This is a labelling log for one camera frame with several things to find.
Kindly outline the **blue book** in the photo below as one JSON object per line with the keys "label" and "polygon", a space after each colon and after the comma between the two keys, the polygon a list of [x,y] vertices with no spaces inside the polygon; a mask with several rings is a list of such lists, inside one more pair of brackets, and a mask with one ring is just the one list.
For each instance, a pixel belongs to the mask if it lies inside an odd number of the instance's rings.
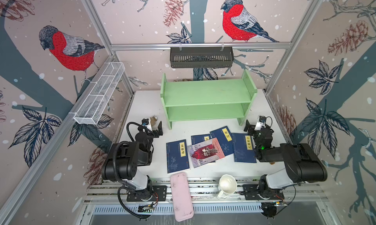
{"label": "blue book", "polygon": [[246,133],[232,133],[234,160],[241,163],[256,163],[254,143]]}
{"label": "blue book", "polygon": [[225,156],[234,153],[232,133],[230,132],[228,126],[210,131],[210,134],[212,138],[217,138]]}
{"label": "blue book", "polygon": [[167,173],[188,170],[190,168],[186,140],[166,144]]}
{"label": "blue book", "polygon": [[191,136],[192,145],[212,139],[211,134],[194,135]]}

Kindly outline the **red pink Hamlet book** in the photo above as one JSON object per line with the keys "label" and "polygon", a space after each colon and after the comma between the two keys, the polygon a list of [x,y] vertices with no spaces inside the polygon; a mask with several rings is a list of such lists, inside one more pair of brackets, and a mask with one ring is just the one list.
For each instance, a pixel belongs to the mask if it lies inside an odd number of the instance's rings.
{"label": "red pink Hamlet book", "polygon": [[191,145],[188,147],[188,152],[194,168],[225,158],[217,138]]}

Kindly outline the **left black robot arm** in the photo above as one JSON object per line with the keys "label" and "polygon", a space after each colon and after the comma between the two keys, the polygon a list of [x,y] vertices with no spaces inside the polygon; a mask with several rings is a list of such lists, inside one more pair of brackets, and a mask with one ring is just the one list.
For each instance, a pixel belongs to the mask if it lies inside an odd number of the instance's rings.
{"label": "left black robot arm", "polygon": [[121,184],[117,190],[118,202],[125,211],[139,220],[147,220],[150,215],[140,215],[126,207],[121,198],[121,191],[126,190],[141,201],[155,198],[156,201],[148,206],[150,209],[154,209],[158,204],[159,195],[153,191],[150,176],[138,170],[139,166],[151,165],[155,149],[153,141],[163,135],[162,122],[158,124],[156,130],[148,126],[150,122],[146,118],[142,120],[142,124],[128,122],[125,129],[130,141],[114,143],[101,169],[101,176],[104,180]]}

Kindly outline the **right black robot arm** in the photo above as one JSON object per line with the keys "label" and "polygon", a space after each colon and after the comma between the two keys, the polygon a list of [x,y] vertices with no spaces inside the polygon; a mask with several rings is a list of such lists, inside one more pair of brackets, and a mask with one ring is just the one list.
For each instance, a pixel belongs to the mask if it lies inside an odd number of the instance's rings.
{"label": "right black robot arm", "polygon": [[273,147],[274,131],[265,122],[252,125],[246,121],[244,130],[252,137],[259,162],[282,162],[285,166],[275,173],[261,176],[257,185],[245,184],[243,189],[246,200],[282,200],[282,190],[289,186],[327,180],[325,166],[308,144],[281,143],[279,147]]}

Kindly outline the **glass spice jar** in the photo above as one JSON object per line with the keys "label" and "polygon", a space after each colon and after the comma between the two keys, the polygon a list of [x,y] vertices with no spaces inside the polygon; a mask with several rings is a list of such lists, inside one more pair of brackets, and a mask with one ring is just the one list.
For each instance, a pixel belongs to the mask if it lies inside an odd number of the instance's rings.
{"label": "glass spice jar", "polygon": [[152,126],[154,126],[157,122],[158,122],[158,118],[157,117],[152,116],[150,118],[150,123],[151,123]]}

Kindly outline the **green wooden two-tier shelf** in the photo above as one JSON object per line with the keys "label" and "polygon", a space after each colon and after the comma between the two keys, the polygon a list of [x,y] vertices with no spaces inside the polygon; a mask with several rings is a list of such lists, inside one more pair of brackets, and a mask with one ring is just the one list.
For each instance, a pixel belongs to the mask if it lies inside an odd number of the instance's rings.
{"label": "green wooden two-tier shelf", "polygon": [[243,125],[257,95],[248,71],[240,79],[169,82],[162,76],[160,97],[169,128],[177,121],[236,119]]}

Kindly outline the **white ceramic mug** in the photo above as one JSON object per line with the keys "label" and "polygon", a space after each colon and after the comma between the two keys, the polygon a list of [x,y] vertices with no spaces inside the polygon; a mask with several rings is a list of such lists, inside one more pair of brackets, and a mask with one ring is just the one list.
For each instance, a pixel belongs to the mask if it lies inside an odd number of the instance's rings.
{"label": "white ceramic mug", "polygon": [[238,187],[236,179],[231,175],[223,175],[218,184],[219,193],[217,198],[220,199],[226,195],[232,195],[236,192]]}

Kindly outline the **dark grey hanging basket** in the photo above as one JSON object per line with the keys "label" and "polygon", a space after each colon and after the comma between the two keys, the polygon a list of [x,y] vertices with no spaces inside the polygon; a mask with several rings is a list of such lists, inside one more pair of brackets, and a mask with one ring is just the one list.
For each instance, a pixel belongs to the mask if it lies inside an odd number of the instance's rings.
{"label": "dark grey hanging basket", "polygon": [[172,68],[230,68],[234,62],[232,47],[171,48]]}

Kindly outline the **pink pencil case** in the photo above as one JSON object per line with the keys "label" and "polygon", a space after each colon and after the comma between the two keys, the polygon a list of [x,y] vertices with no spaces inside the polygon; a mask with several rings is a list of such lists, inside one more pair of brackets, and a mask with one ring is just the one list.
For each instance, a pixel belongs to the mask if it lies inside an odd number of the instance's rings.
{"label": "pink pencil case", "polygon": [[172,175],[170,186],[175,220],[182,222],[191,219],[194,216],[194,209],[186,173]]}

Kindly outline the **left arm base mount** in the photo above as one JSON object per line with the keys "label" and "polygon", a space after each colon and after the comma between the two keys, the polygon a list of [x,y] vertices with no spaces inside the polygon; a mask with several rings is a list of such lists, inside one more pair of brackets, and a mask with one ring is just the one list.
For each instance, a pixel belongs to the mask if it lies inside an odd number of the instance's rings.
{"label": "left arm base mount", "polygon": [[157,185],[144,190],[128,192],[127,202],[164,202],[166,200],[167,186]]}

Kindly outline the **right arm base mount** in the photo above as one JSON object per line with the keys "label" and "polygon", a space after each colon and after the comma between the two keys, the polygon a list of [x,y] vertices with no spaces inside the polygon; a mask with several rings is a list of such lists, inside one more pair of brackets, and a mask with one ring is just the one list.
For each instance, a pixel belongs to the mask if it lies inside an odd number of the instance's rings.
{"label": "right arm base mount", "polygon": [[247,201],[261,201],[261,200],[284,200],[285,197],[281,189],[270,189],[266,187],[261,189],[257,184],[244,184],[242,186],[242,195]]}

